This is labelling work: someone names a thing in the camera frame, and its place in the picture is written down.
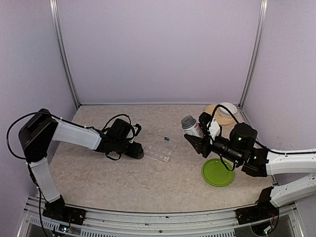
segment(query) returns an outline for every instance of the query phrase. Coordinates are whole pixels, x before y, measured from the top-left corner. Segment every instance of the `lavender wall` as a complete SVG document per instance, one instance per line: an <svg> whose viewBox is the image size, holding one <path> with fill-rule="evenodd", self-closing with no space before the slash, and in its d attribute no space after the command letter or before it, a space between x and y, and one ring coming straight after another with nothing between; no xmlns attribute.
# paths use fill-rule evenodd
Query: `lavender wall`
<svg viewBox="0 0 316 237"><path fill-rule="evenodd" d="M260 1L63 0L82 104L238 103Z"/></svg>
<svg viewBox="0 0 316 237"><path fill-rule="evenodd" d="M316 147L316 1L269 1L245 112L260 140L284 150ZM278 176L280 183L299 175ZM316 233L316 197L296 202L307 236Z"/></svg>
<svg viewBox="0 0 316 237"><path fill-rule="evenodd" d="M71 118L75 112L54 35L49 1L1 1L0 7L0 230L14 236L27 197L35 191L25 162L14 158L5 143L10 124L45 107ZM13 149L22 155L17 132Z"/></svg>

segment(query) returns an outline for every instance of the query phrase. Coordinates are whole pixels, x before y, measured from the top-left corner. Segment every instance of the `white robotic arm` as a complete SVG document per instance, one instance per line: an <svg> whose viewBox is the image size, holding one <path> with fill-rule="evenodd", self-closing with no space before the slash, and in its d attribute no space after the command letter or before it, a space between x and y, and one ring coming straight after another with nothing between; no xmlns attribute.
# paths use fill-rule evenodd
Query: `white robotic arm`
<svg viewBox="0 0 316 237"><path fill-rule="evenodd" d="M106 157L112 160L120 159L122 154L141 159L144 156L142 145L134 142L134 137L140 132L141 126L131 125L118 118L111 127L105 126L102 130L98 130L94 127L85 127L65 121L52 115L46 109L32 114L35 115L21 128L19 140L30 176L46 200L43 215L66 222L71 216L74 219L72 223L82 225L85 211L65 206L52 179L46 158L50 142L60 141L83 146L96 152L105 153ZM112 158L110 156L112 152L116 152L119 157Z"/></svg>
<svg viewBox="0 0 316 237"><path fill-rule="evenodd" d="M256 142L257 131L246 123L237 123L227 139L218 132L221 127L213 116L214 112L213 115L202 113L199 117L199 125L204 133L203 138L184 135L197 153L202 154L204 158L214 152L233 162L234 168L242 166L241 170L253 177L267 177L282 173L311 173L292 183L264 189L256 206L236 211L240 224L269 218L271 214L277 215L277 208L316 194L316 149L270 150ZM255 143L261 145L262 148L255 148Z"/></svg>
<svg viewBox="0 0 316 237"><path fill-rule="evenodd" d="M269 162L266 164L268 175L311 173L292 183L274 187L270 195L273 206L280 207L316 194L316 154L313 154L315 151L316 149L287 152L272 150L272 152L268 152L267 160Z"/></svg>

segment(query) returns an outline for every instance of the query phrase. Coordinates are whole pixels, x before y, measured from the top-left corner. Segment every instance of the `floor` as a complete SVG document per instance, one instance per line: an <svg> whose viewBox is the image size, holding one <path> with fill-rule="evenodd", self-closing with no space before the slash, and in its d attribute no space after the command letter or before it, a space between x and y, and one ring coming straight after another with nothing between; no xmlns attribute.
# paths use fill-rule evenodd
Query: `floor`
<svg viewBox="0 0 316 237"><path fill-rule="evenodd" d="M101 129L111 117L128 114L142 131L135 138L145 149L156 135L177 141L170 162L145 156L112 161L104 154L60 144L50 165L57 188L69 204L128 212L191 212L254 204L271 178L253 178L235 170L234 181L222 188L207 184L201 168L207 161L183 137L180 120L198 119L202 105L81 106L74 122ZM228 137L234 123L223 127ZM208 159L217 158L210 154Z"/></svg>

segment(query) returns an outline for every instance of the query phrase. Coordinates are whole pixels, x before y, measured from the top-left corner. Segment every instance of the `transparent container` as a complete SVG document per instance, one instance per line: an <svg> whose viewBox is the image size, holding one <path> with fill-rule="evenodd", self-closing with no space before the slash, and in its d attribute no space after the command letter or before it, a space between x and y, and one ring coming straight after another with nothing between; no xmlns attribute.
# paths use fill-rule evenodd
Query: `transparent container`
<svg viewBox="0 0 316 237"><path fill-rule="evenodd" d="M168 163L171 160L177 145L178 142L170 137L156 135L154 140L146 147L144 154Z"/></svg>

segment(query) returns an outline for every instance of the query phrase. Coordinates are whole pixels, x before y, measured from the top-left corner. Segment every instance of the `metal track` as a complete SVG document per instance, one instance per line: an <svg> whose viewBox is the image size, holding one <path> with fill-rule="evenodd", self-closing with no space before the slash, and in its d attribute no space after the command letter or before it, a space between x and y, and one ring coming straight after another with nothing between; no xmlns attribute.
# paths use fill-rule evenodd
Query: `metal track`
<svg viewBox="0 0 316 237"><path fill-rule="evenodd" d="M253 74L255 71L256 63L257 63L257 58L258 58L259 49L260 49L260 43L261 43L261 39L262 39L262 35L263 35L263 28L264 28L264 24L266 21L267 6L268 6L268 0L261 0L259 22L258 22L258 26L257 26L255 44L254 44L252 55L251 55L251 61L250 61L249 69L248 69L246 83L245 83L245 86L243 88L243 92L242 92L241 99L239 102L239 106L242 110L244 108L244 105L245 105L245 102L246 102L246 99L247 99L247 96L249 93L251 81L253 79Z"/></svg>
<svg viewBox="0 0 316 237"><path fill-rule="evenodd" d="M53 23L54 23L54 27L55 27L55 32L56 32L56 36L57 36L59 52L60 52L60 56L62 59L62 63L63 63L63 67L64 67L66 79L67 79L67 84L68 84L68 87L70 90L70 94L71 94L73 103L74 103L76 109L78 109L80 107L80 102L78 99L78 94L77 94L77 91L75 88L73 78L72 78L71 73L70 73L68 59L67 59L67 55L66 55L66 51L65 51L65 46L64 46L64 42L63 42L63 35L62 35L60 21L59 21L59 15L58 15L57 0L49 0L49 3L50 3L51 15L52 15Z"/></svg>
<svg viewBox="0 0 316 237"><path fill-rule="evenodd" d="M30 224L40 226L39 199L29 197L23 212L18 237L24 237ZM84 208L86 218L82 226L71 225L68 235L76 237L232 237L239 226L236 208L188 212L188 213L135 213L105 211ZM296 218L292 205L280 209L280 215L291 215L296 225L297 237L301 237L300 220ZM62 223L43 217L45 228L57 229Z"/></svg>

